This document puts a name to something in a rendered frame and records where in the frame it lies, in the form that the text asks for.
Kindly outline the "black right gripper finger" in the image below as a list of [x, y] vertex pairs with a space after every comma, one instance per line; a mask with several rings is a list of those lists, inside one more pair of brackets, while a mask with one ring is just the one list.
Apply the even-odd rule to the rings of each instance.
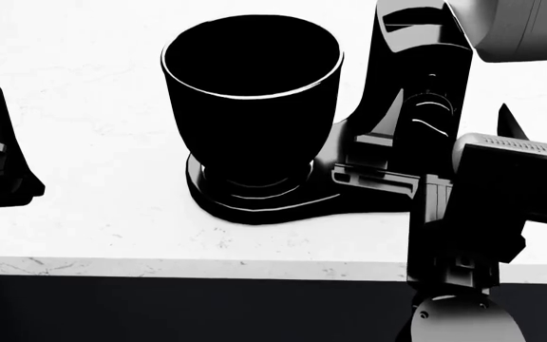
[[349, 164], [387, 168], [403, 100], [404, 91], [400, 89], [375, 124], [368, 124], [368, 129], [363, 128], [354, 134], [348, 147]]
[[498, 112], [497, 134], [510, 139], [527, 139], [517, 119], [507, 104], [502, 104]]

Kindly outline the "black mixing bowl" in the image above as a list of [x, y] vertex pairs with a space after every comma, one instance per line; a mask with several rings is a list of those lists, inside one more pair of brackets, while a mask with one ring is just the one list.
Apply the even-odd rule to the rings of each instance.
[[170, 42], [160, 62], [186, 147], [222, 179], [286, 179], [330, 133], [344, 53], [313, 22], [265, 14], [203, 22]]

